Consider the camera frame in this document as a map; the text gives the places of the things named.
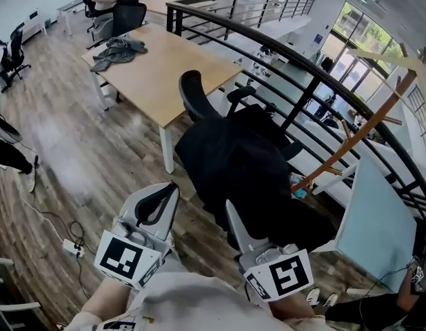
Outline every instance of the gray cloth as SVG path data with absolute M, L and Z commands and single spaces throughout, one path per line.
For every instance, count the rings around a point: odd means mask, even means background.
M 94 57 L 96 64 L 90 71 L 106 71 L 112 63 L 128 63 L 135 58 L 136 53 L 148 52 L 143 41 L 129 37 L 115 37 L 107 42 L 107 49 Z

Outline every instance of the power strip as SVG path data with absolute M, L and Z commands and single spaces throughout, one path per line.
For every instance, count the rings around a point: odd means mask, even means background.
M 78 254 L 78 257 L 82 257 L 84 255 L 84 249 L 82 246 L 75 248 L 75 243 L 67 239 L 63 240 L 63 249 L 74 256 L 77 256 Z

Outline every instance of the black jacket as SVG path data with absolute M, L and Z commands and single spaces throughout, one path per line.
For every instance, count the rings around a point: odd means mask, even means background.
M 291 198 L 287 161 L 271 141 L 249 128 L 229 119 L 202 120 L 183 135 L 175 151 L 204 209 L 225 231 L 230 231 L 229 199 L 255 239 L 268 237 L 278 245 L 295 243 L 311 251 L 335 235 L 330 223 Z

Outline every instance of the wooden stick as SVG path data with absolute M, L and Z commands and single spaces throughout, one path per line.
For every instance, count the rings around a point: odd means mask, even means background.
M 403 122 L 401 120 L 391 118 L 391 117 L 384 117 L 383 120 L 387 121 L 388 123 L 393 123 L 393 124 L 400 125 L 400 126 L 403 124 Z
M 346 134 L 347 139 L 351 139 L 351 132 L 349 131 L 348 125 L 346 125 L 346 120 L 342 120 L 342 126 Z
M 405 44 L 404 43 L 400 43 L 400 48 L 401 48 L 401 52 L 403 53 L 403 56 L 405 58 L 407 58 L 408 55 L 407 55 L 407 50 L 406 50 Z
M 423 63 L 426 62 L 426 54 L 424 54 L 421 57 L 421 61 Z M 404 94 L 407 89 L 411 86 L 411 84 L 415 81 L 416 73 L 413 70 L 409 70 L 405 76 L 405 78 L 400 82 L 398 85 L 396 91 L 399 94 Z M 396 105 L 399 98 L 398 96 L 393 93 L 391 97 L 386 100 L 386 102 L 378 109 L 374 115 L 372 115 L 371 119 L 353 136 L 351 139 L 348 139 L 346 143 L 344 143 L 334 155 L 332 155 L 324 164 L 322 164 L 319 168 L 317 168 L 311 175 L 304 178 L 300 183 L 297 183 L 295 186 L 291 188 L 292 192 L 296 192 L 297 190 L 303 188 L 307 184 L 311 183 L 316 177 L 318 177 L 320 174 L 322 174 L 326 169 L 329 169 L 332 167 L 333 164 L 335 164 L 340 158 L 343 157 L 344 154 L 346 154 L 351 148 L 353 148 L 358 142 L 360 142 L 364 137 L 367 136 L 368 132 L 371 131 L 374 126 L 376 126 L 378 123 L 380 123 L 384 117 L 386 117 L 386 114 Z
M 333 169 L 333 168 L 328 168 L 325 171 L 335 175 L 343 175 L 343 173 L 340 170 Z

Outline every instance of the wooden floor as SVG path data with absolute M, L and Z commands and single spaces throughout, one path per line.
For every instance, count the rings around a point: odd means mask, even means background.
M 91 43 L 85 33 L 89 25 L 80 13 L 72 18 L 73 37 L 56 23 L 48 36 L 38 34 L 27 42 L 25 62 L 32 68 L 22 72 L 23 81 L 16 79 L 1 95 L 0 111 L 41 159 L 34 195 L 28 194 L 23 175 L 12 168 L 0 169 L 0 256 L 15 261 L 15 267 L 6 269 L 11 279 L 26 301 L 41 304 L 37 314 L 51 330 L 57 321 L 69 322 L 86 297 L 78 282 L 79 265 L 63 251 L 53 226 L 61 238 L 67 232 L 56 217 L 46 214 L 48 220 L 44 219 L 24 201 L 59 214 L 66 224 L 79 221 L 86 243 L 96 251 L 101 233 L 110 229 L 129 194 L 173 180 L 182 194 L 173 230 L 184 264 L 243 292 L 232 260 L 236 252 L 202 210 L 179 160 L 173 175 L 164 170 L 157 126 L 127 101 L 103 111 L 80 59 Z M 183 117 L 172 126 L 175 143 L 190 124 Z M 29 150 L 17 147 L 32 158 Z M 335 224 L 340 221 L 340 217 L 333 219 Z M 84 288 L 92 294 L 102 276 L 93 268 L 89 251 L 80 262 Z M 370 285 L 333 253 L 313 254 L 312 267 L 324 296 Z

